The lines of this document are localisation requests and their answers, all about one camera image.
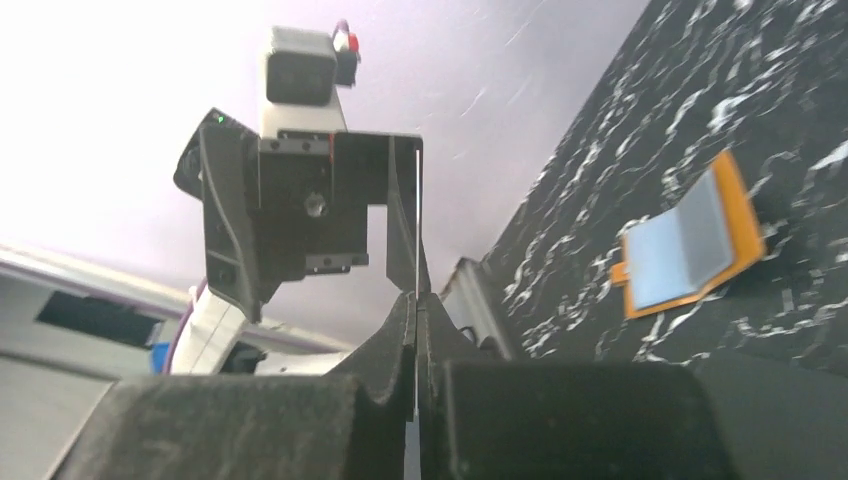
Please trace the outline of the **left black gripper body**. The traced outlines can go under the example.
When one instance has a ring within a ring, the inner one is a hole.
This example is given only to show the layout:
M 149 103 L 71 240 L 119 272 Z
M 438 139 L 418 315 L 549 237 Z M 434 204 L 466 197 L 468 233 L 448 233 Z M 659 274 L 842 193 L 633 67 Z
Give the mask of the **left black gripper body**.
M 256 135 L 259 205 L 272 213 L 273 228 L 281 236 L 282 275 L 343 274 L 368 266 L 368 210 L 387 207 L 389 138 L 408 135 L 344 131 L 283 131 L 269 139 Z M 197 127 L 180 155 L 173 182 L 202 202 L 201 180 Z

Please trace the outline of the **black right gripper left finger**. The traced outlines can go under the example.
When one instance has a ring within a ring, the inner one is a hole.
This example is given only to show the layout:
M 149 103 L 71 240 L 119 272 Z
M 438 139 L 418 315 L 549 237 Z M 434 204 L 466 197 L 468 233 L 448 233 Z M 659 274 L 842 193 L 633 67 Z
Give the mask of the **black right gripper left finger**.
M 60 479 L 400 479 L 415 299 L 320 376 L 156 376 L 114 384 Z

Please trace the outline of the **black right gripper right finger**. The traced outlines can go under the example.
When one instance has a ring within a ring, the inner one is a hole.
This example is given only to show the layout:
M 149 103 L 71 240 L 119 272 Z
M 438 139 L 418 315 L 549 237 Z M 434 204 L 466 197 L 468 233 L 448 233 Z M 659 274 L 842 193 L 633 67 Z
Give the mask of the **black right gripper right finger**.
M 705 389 L 678 366 L 503 361 L 439 298 L 416 303 L 425 479 L 735 479 Z

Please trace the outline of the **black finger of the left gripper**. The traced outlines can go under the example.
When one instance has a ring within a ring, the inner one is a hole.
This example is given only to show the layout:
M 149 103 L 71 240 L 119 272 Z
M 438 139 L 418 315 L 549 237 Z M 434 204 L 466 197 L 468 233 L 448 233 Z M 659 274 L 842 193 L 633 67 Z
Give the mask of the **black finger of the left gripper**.
M 400 290 L 431 291 L 422 242 L 423 139 L 391 136 L 388 157 L 387 278 Z
M 198 125 L 206 276 L 212 291 L 257 323 L 282 283 L 281 236 L 260 200 L 260 140 L 212 109 Z

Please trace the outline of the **orange leather card holder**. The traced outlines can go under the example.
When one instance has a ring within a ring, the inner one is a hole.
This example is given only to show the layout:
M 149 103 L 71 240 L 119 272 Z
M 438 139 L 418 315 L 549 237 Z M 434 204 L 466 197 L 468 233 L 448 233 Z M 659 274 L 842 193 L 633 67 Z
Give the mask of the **orange leather card holder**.
M 762 260 L 766 244 L 731 151 L 721 151 L 669 210 L 621 236 L 610 269 L 635 319 L 692 304 Z

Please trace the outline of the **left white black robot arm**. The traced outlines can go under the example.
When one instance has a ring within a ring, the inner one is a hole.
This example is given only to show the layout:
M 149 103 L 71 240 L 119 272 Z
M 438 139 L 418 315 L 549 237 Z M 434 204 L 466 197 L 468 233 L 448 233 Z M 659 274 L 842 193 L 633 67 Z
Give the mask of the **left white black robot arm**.
M 203 203 L 206 284 L 163 373 L 112 386 L 59 479 L 400 479 L 412 416 L 421 244 L 417 135 L 202 123 L 185 151 Z M 286 282 L 368 262 L 387 209 L 384 324 L 319 376 L 227 374 L 223 362 Z

